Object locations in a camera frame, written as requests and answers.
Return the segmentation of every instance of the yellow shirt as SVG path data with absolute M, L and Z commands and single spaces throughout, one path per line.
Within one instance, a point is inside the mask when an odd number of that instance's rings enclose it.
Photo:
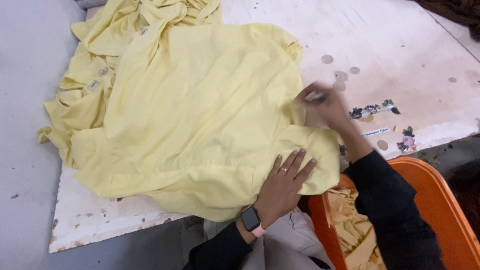
M 214 221 L 253 203 L 275 157 L 301 147 L 304 163 L 316 158 L 318 166 L 300 193 L 319 194 L 339 180 L 338 143 L 332 130 L 302 126 L 304 108 L 292 103 L 302 88 L 301 53 L 297 39 L 274 25 L 157 20 L 132 36 L 116 79 L 99 70 L 101 78 L 78 90 L 108 95 L 103 124 L 91 124 L 97 113 L 89 127 L 60 119 L 57 128 L 50 113 L 56 128 L 39 135 L 60 141 L 75 177 L 99 196 L 144 194 L 164 209 Z M 55 132 L 61 136 L 52 139 Z

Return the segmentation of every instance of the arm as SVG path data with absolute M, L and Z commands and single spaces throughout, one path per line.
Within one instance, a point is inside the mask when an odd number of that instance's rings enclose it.
M 316 165 L 316 160 L 310 160 L 299 171 L 305 153 L 305 149 L 293 151 L 283 164 L 281 155 L 276 158 L 253 204 L 264 230 L 297 206 L 300 200 L 297 193 Z M 249 244 L 254 239 L 255 235 L 247 231 L 240 217 L 211 240 L 194 247 L 183 269 L 238 269 L 245 256 L 252 251 Z
M 324 97 L 308 99 L 313 91 L 323 92 Z M 373 224 L 386 267 L 444 269 L 435 232 L 421 218 L 413 200 L 415 189 L 372 150 L 346 115 L 335 90 L 313 83 L 297 99 L 314 107 L 344 140 L 352 162 L 345 173 L 359 192 L 356 207 Z

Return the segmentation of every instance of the hand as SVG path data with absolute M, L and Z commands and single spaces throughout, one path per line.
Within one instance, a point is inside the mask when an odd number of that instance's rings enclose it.
M 257 209 L 263 229 L 297 206 L 301 197 L 297 193 L 317 163 L 312 159 L 299 172 L 305 153 L 305 149 L 293 151 L 282 166 L 280 166 L 281 155 L 278 155 L 275 160 L 267 180 L 260 189 L 258 199 L 253 204 L 253 207 Z
M 304 103 L 307 107 L 314 108 L 314 113 L 307 109 L 307 113 L 310 111 L 310 115 L 306 116 L 307 119 L 321 117 L 330 128 L 339 132 L 352 128 L 342 98 L 330 86 L 315 81 L 303 89 L 295 100 Z

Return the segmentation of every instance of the watch face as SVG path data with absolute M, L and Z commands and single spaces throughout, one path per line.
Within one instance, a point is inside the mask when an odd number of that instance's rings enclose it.
M 257 211 L 253 207 L 249 207 L 245 212 L 242 213 L 241 219 L 243 220 L 243 225 L 247 231 L 251 232 L 255 230 L 260 225 L 260 219 L 258 218 Z

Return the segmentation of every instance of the yellow cloth pile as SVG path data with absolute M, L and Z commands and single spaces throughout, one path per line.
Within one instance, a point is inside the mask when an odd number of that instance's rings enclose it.
M 308 149 L 317 168 L 301 194 L 339 180 L 332 130 L 301 126 L 302 47 L 266 24 L 214 25 L 219 0 L 110 0 L 86 23 L 45 103 L 51 140 L 101 197 L 143 194 L 214 221 L 253 203 L 278 153 Z M 179 27 L 178 25 L 199 25 Z
M 349 270 L 386 270 L 378 249 L 375 231 L 367 216 L 355 208 L 358 191 L 328 190 L 335 229 Z

